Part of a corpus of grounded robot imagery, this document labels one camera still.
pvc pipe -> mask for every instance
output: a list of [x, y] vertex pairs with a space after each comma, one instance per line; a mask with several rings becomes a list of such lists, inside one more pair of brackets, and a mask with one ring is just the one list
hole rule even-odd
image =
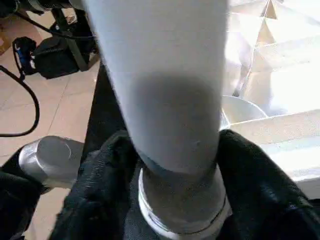
[[142, 159], [201, 175], [218, 144], [227, 1], [85, 3]]

black cloth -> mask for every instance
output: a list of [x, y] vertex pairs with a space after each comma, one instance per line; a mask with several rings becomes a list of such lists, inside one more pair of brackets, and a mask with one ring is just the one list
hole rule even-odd
[[320, 239], [316, 206], [257, 145], [224, 130], [216, 159], [233, 211], [236, 239]]
[[17, 150], [0, 167], [0, 239], [19, 238], [28, 229], [41, 194], [46, 190], [19, 167]]
[[122, 239], [137, 160], [125, 131], [115, 133], [92, 153], [80, 166], [50, 240]]

floor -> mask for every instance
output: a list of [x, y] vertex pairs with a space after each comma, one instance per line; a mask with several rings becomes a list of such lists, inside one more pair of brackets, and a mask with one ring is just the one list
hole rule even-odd
[[12, 15], [8, 18], [1, 18], [0, 25], [6, 37], [11, 41], [19, 37], [28, 37], [36, 41], [37, 44], [40, 44], [43, 40], [33, 25], [20, 19], [18, 16]]
[[[17, 74], [11, 49], [0, 56], [0, 65]], [[0, 165], [18, 148], [47, 135], [84, 142], [90, 115], [97, 62], [89, 71], [46, 80], [38, 73], [26, 77], [40, 102], [40, 122], [30, 135], [0, 138]], [[0, 72], [0, 133], [27, 130], [34, 121], [32, 99], [15, 81]], [[56, 188], [43, 195], [27, 233], [28, 240], [48, 237], [68, 189]]]

cardboard box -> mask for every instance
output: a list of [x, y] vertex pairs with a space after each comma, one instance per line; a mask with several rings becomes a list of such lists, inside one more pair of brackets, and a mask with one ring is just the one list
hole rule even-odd
[[0, 55], [4, 54], [5, 51], [10, 48], [11, 42], [6, 37], [6, 35], [3, 32], [0, 32]]

black cable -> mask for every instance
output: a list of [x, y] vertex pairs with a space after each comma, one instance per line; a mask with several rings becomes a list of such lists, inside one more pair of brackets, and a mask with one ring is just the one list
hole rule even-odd
[[0, 65], [0, 71], [3, 71], [5, 74], [7, 74], [9, 77], [11, 77], [13, 80], [15, 80], [18, 84], [20, 84], [31, 96], [33, 102], [34, 102], [34, 108], [35, 108], [35, 119], [32, 127], [24, 132], [19, 133], [1, 133], [0, 138], [14, 138], [14, 137], [22, 137], [25, 135], [28, 135], [32, 133], [38, 126], [39, 120], [40, 120], [40, 105], [39, 101], [35, 95], [35, 93], [32, 91], [32, 89], [19, 77], [14, 75], [12, 72], [10, 72], [8, 69], [6, 69], [4, 66]]
[[19, 16], [19, 17], [22, 18], [23, 20], [26, 20], [27, 22], [35, 25], [36, 27], [38, 27], [38, 28], [40, 28], [40, 29], [42, 29], [42, 30], [44, 30], [44, 31], [52, 34], [52, 35], [59, 36], [59, 37], [61, 37], [61, 38], [72, 39], [72, 40], [88, 40], [88, 39], [93, 39], [93, 38], [95, 38], [95, 36], [68, 36], [68, 35], [65, 35], [65, 34], [61, 34], [61, 33], [56, 32], [56, 31], [51, 31], [50, 29], [48, 29], [48, 28], [40, 25], [39, 23], [31, 20], [29, 17], [26, 17], [26, 16], [22, 15], [21, 13], [19, 13], [19, 12], [17, 12], [17, 11], [16, 11], [14, 14], [17, 15], [17, 16]]

